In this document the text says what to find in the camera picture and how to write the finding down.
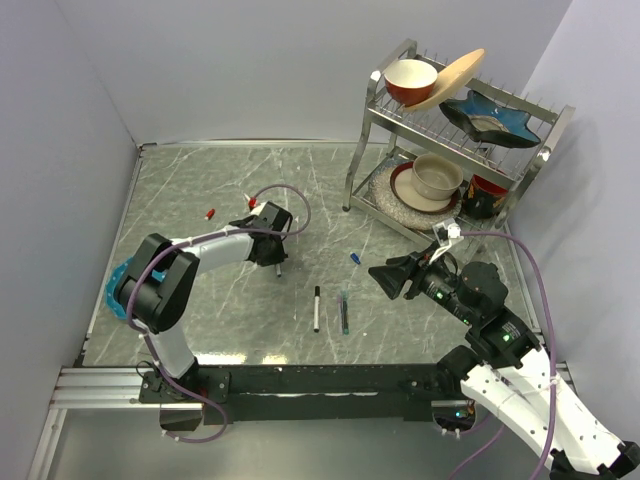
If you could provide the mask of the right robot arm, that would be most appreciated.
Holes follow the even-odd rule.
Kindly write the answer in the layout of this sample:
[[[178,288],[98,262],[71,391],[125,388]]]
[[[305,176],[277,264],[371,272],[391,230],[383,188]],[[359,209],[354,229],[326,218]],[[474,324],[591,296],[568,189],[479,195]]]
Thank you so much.
[[[508,289],[492,263],[449,269],[429,250],[371,267],[395,299],[423,294],[468,330],[466,343],[439,361],[439,390],[481,404],[542,461],[552,479],[621,479],[639,466],[639,447],[604,427],[559,375],[551,350],[505,305]]]

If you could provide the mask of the purple highlighter pen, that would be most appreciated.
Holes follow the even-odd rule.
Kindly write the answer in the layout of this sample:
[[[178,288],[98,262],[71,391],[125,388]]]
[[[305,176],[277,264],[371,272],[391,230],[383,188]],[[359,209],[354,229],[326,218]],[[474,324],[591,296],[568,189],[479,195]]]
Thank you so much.
[[[341,294],[337,295],[336,301],[337,301],[337,308],[338,308],[338,322],[339,322],[340,328],[342,328],[342,326],[343,326],[343,298],[342,298]]]

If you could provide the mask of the white black-tip marker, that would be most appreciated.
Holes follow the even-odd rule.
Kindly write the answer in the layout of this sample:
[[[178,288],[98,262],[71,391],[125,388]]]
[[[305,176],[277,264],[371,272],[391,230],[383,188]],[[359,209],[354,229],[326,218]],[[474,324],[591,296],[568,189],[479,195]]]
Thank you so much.
[[[313,332],[319,333],[320,331],[320,297],[314,297],[313,304]]]

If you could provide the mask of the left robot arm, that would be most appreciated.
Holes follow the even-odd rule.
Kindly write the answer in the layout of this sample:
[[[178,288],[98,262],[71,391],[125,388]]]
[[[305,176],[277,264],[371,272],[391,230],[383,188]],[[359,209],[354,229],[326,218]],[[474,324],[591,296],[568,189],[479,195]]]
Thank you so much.
[[[199,386],[199,364],[180,325],[196,277],[235,262],[261,267],[281,264],[287,258],[283,234],[292,220],[289,211],[268,201],[198,243],[150,234],[135,254],[113,271],[107,285],[107,305],[124,318],[134,287],[150,262],[171,246],[180,246],[143,279],[132,311],[134,325],[144,330],[166,371],[163,390],[175,401],[190,400]]]

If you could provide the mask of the green gel pen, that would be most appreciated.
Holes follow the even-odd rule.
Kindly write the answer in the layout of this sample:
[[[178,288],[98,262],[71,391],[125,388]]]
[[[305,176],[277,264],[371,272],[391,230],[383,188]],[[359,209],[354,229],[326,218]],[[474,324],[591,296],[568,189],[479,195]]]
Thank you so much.
[[[342,332],[344,335],[349,334],[349,315],[348,315],[348,294],[346,291],[341,292],[343,298],[343,326]]]

